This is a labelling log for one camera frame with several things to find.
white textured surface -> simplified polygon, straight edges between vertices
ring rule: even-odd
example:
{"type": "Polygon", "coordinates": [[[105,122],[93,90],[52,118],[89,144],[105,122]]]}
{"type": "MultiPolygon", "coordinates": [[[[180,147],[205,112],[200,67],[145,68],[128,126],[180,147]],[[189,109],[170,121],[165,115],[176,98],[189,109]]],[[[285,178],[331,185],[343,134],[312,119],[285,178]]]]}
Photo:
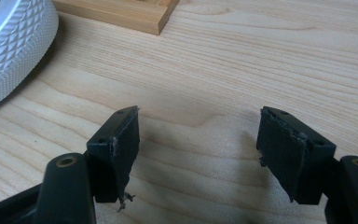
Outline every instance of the white textured surface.
{"type": "Polygon", "coordinates": [[[0,101],[40,61],[57,27],[58,16],[51,1],[19,2],[12,17],[0,31],[0,101]]]}
{"type": "Polygon", "coordinates": [[[29,5],[26,0],[0,1],[0,46],[20,22],[29,5]]]}

wooden table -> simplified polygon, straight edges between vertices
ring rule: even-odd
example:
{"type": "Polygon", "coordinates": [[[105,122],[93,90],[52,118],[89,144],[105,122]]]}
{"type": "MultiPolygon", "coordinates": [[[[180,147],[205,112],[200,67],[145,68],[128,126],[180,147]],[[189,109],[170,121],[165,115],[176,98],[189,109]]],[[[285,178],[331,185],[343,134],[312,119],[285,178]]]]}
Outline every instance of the wooden table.
{"type": "Polygon", "coordinates": [[[52,48],[0,104],[0,201],[41,182],[138,105],[133,203],[99,223],[325,223],[289,203],[255,149],[259,109],[286,110],[358,155],[358,1],[181,0],[160,36],[60,14],[52,48]]]}

black clamp jaw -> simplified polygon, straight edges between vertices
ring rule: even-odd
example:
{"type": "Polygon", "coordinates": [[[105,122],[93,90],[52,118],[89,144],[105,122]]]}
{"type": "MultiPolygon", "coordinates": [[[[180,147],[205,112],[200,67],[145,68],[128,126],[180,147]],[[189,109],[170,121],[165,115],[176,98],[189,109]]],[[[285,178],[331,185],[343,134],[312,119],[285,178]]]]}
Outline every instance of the black clamp jaw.
{"type": "Polygon", "coordinates": [[[0,202],[0,223],[96,223],[94,201],[115,203],[125,192],[139,150],[138,107],[117,111],[87,143],[48,163],[43,183],[0,202]]]}
{"type": "Polygon", "coordinates": [[[337,161],[336,145],[289,113],[266,106],[256,147],[261,165],[277,177],[291,202],[319,204],[325,194],[327,223],[358,223],[358,157],[337,161]]]}

wooden board edge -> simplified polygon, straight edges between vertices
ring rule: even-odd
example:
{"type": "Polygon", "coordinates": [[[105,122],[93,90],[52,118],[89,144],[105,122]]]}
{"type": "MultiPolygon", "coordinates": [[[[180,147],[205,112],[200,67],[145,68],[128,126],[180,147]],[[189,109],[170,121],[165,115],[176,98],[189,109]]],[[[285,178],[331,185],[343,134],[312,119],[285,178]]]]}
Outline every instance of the wooden board edge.
{"type": "Polygon", "coordinates": [[[167,7],[153,6],[164,7],[164,13],[161,13],[160,16],[158,15],[158,19],[156,21],[147,21],[141,20],[139,18],[134,18],[125,13],[112,13],[107,9],[109,8],[109,6],[105,6],[105,4],[108,4],[108,2],[91,2],[82,0],[53,0],[54,6],[60,12],[96,21],[103,21],[114,25],[119,25],[134,30],[146,32],[152,35],[161,34],[178,2],[179,0],[172,0],[167,7]]]}

